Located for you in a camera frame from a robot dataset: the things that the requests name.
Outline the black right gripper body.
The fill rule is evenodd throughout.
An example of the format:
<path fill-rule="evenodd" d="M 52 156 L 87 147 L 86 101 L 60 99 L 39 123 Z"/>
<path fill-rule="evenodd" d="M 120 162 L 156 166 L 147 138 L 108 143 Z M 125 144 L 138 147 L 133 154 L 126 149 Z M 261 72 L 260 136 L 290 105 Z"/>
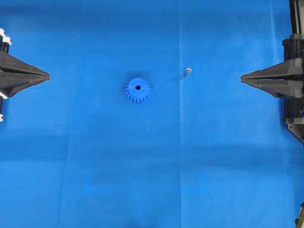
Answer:
<path fill-rule="evenodd" d="M 294 60 L 297 67 L 304 67 L 304 36 L 292 34 L 283 41 L 284 60 Z M 304 141 L 304 88 L 296 96 L 284 100 L 284 122 L 287 129 L 300 142 Z"/>

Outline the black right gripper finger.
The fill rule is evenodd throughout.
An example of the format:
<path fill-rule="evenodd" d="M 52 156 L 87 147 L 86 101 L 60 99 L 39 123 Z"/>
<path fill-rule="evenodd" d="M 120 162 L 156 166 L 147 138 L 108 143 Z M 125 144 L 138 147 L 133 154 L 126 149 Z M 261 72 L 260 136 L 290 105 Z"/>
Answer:
<path fill-rule="evenodd" d="M 304 73 L 304 60 L 295 58 L 286 60 L 280 64 L 243 75 L 241 80 L 247 79 L 275 79 L 288 76 L 298 76 Z"/>
<path fill-rule="evenodd" d="M 302 98 L 304 96 L 303 81 L 271 79 L 242 79 L 241 81 L 276 98 Z"/>

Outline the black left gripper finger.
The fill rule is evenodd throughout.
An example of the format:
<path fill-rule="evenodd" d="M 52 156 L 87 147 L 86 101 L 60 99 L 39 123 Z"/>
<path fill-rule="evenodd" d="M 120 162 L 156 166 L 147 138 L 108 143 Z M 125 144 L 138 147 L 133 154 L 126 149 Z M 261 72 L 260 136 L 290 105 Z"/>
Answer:
<path fill-rule="evenodd" d="M 49 73 L 33 65 L 29 65 L 3 51 L 0 52 L 0 69 L 8 73 L 24 73 L 50 77 Z"/>
<path fill-rule="evenodd" d="M 0 96 L 13 97 L 19 91 L 50 80 L 48 73 L 0 72 Z"/>

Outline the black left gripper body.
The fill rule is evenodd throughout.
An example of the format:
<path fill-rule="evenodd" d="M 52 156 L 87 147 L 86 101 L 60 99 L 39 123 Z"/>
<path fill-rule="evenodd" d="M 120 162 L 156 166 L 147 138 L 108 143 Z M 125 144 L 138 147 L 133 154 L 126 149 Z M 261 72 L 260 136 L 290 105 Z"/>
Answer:
<path fill-rule="evenodd" d="M 9 52 L 9 48 L 12 45 L 12 41 L 11 38 L 6 36 L 5 30 L 4 29 L 0 29 L 0 50 L 2 52 Z M 2 122 L 4 120 L 4 115 L 2 112 L 2 108 L 3 108 L 3 100 L 7 99 L 8 97 L 6 95 L 4 95 L 2 92 L 0 93 L 0 121 Z"/>

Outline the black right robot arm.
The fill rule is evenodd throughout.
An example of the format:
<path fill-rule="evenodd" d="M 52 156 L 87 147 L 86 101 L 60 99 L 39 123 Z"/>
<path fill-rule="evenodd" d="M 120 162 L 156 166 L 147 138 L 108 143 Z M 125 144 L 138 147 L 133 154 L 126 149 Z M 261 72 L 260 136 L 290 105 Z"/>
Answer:
<path fill-rule="evenodd" d="M 283 40 L 284 62 L 241 77 L 241 82 L 284 100 L 284 123 L 304 142 L 304 2 L 289 1 L 292 34 Z"/>

